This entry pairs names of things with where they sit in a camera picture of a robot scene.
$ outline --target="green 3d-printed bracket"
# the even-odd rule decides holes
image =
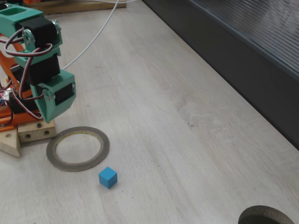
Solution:
[[[72,94],[67,96],[62,103],[55,99],[55,93],[68,85],[72,85]],[[37,97],[41,94],[39,89],[42,88],[44,97],[35,100],[37,107],[46,122],[50,122],[58,115],[65,112],[72,105],[76,97],[76,84],[74,76],[64,70],[53,77],[48,83],[41,83],[38,86],[31,86],[32,95]]]

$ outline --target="tape roll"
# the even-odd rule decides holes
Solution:
[[[73,134],[90,134],[96,137],[101,144],[99,152],[93,158],[85,162],[68,163],[62,161],[56,152],[56,147],[63,139]],[[91,169],[97,166],[100,162],[102,162],[109,153],[109,147],[110,143],[108,137],[99,129],[93,127],[73,127],[59,133],[48,143],[47,157],[50,163],[52,163],[54,167],[60,170],[69,172],[79,172]]]

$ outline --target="wooden block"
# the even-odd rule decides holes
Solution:
[[[0,150],[16,157],[21,156],[17,128],[11,131],[0,133]]]
[[[55,122],[44,120],[18,125],[21,143],[48,139],[56,136]]]
[[[126,3],[119,3],[118,8],[126,7]],[[111,9],[114,7],[114,3],[103,3],[96,1],[44,1],[34,5],[28,6],[42,11],[44,14],[57,14],[57,13],[73,13],[73,12],[85,12],[94,11],[100,9]]]

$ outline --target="white cable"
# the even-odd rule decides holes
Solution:
[[[93,42],[98,38],[98,36],[102,33],[102,31],[104,30],[104,28],[106,27],[106,25],[108,24],[109,20],[111,19],[111,16],[113,15],[114,11],[116,10],[116,7],[118,5],[118,3],[120,2],[120,0],[116,1],[116,4],[114,6],[114,8],[112,9],[108,19],[106,20],[105,24],[103,25],[103,27],[100,29],[100,31],[98,32],[98,34],[94,37],[94,39],[89,43],[89,45],[74,59],[72,60],[68,65],[66,65],[63,70],[67,69],[68,67],[70,67],[75,61],[77,61],[86,51],[87,49],[89,49],[89,47],[93,44]]]

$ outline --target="cube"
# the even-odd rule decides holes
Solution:
[[[110,167],[107,167],[99,173],[99,179],[100,183],[103,184],[106,188],[111,188],[117,183],[117,173]]]

